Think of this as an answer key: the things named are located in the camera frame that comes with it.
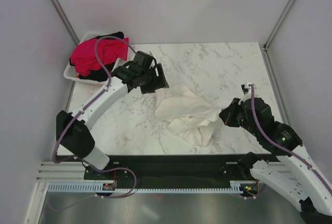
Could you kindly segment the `white t-shirt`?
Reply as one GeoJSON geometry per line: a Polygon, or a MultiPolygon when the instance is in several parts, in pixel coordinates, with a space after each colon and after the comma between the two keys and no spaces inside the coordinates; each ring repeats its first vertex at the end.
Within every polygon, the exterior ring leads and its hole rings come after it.
{"type": "Polygon", "coordinates": [[[172,134],[194,146],[207,146],[222,125],[221,110],[184,84],[156,91],[156,119],[164,121],[172,134]]]}

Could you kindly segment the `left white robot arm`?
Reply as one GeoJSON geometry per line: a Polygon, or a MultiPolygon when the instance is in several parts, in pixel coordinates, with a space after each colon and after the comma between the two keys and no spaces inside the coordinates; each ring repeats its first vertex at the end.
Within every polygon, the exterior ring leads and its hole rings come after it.
{"type": "Polygon", "coordinates": [[[114,68],[110,79],[84,104],[70,113],[62,110],[57,114],[54,162],[58,162],[57,150],[63,146],[73,156],[95,167],[102,179],[112,177],[114,167],[109,163],[109,156],[97,147],[90,132],[93,126],[133,89],[140,88],[141,93],[146,94],[168,86],[161,63],[152,55],[138,51],[132,61],[114,68]]]}

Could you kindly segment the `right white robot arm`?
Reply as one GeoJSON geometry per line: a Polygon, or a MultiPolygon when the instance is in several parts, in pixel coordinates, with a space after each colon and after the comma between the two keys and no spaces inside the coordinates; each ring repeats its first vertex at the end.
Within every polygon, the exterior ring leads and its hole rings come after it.
{"type": "Polygon", "coordinates": [[[331,223],[331,183],[320,174],[296,132],[275,121],[263,99],[233,99],[219,114],[228,127],[243,128],[295,176],[297,182],[273,170],[260,156],[249,152],[238,161],[238,174],[262,181],[286,198],[305,223],[331,223]]]}

